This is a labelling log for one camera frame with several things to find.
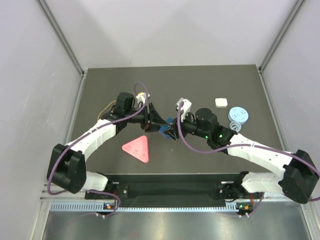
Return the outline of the blue cube power socket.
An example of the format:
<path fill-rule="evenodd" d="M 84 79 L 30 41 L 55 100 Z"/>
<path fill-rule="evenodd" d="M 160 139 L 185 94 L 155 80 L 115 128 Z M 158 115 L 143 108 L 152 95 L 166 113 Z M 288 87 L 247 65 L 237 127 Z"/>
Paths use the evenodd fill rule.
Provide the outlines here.
<path fill-rule="evenodd" d="M 167 126 L 161 126 L 159 129 L 159 133 L 165 137 L 166 139 L 170 139 L 171 137 L 169 136 L 168 133 L 165 133 L 165 131 L 169 130 L 171 128 L 171 123 L 173 122 L 173 119 L 171 117 L 169 117 L 166 122 L 168 123 Z"/>

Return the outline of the pink triangular power strip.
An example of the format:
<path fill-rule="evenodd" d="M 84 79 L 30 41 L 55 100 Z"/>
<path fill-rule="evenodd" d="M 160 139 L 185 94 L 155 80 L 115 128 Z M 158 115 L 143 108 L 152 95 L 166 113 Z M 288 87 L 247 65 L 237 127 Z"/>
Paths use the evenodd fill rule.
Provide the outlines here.
<path fill-rule="evenodd" d="M 121 149 L 144 164 L 149 162 L 149 141 L 146 135 L 124 144 Z"/>

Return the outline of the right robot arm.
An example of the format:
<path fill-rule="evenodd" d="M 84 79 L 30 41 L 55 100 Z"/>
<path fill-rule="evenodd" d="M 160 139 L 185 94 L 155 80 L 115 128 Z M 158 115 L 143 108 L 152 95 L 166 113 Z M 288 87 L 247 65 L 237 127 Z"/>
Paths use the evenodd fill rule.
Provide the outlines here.
<path fill-rule="evenodd" d="M 181 112 L 168 120 L 166 134 L 184 140 L 187 134 L 207 140 L 211 152 L 222 152 L 245 159 L 267 170 L 265 173 L 243 171 L 233 181 L 233 192 L 239 198 L 250 193 L 277 193 L 306 204 L 319 179 L 310 155 L 304 150 L 295 153 L 270 148 L 219 124 L 217 116 L 208 108 L 195 114 Z"/>

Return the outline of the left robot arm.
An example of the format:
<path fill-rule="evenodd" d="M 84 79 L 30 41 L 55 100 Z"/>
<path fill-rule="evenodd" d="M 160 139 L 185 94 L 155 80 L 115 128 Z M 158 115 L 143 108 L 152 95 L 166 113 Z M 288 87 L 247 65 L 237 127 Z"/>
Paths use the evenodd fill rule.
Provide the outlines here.
<path fill-rule="evenodd" d="M 121 92 L 110 111 L 98 118 L 97 123 L 77 139 L 66 145 L 57 144 L 51 153 L 47 172 L 48 184 L 55 184 L 63 192 L 76 194 L 81 190 L 96 191 L 109 198 L 114 191 L 108 178 L 86 169 L 86 161 L 104 142 L 122 131 L 127 124 L 139 124 L 145 132 L 158 132 L 169 123 L 162 119 L 145 92 L 134 96 Z"/>

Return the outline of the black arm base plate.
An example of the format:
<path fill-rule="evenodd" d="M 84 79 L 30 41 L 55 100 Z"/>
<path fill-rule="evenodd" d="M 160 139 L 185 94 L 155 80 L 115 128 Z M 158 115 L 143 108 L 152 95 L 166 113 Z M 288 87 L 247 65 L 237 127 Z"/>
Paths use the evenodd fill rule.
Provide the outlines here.
<path fill-rule="evenodd" d="M 192 197 L 208 201 L 258 199 L 260 193 L 249 193 L 241 186 L 245 174 L 111 174 L 102 191 L 119 196 L 122 202 L 143 197 L 178 197 L 179 203 Z"/>

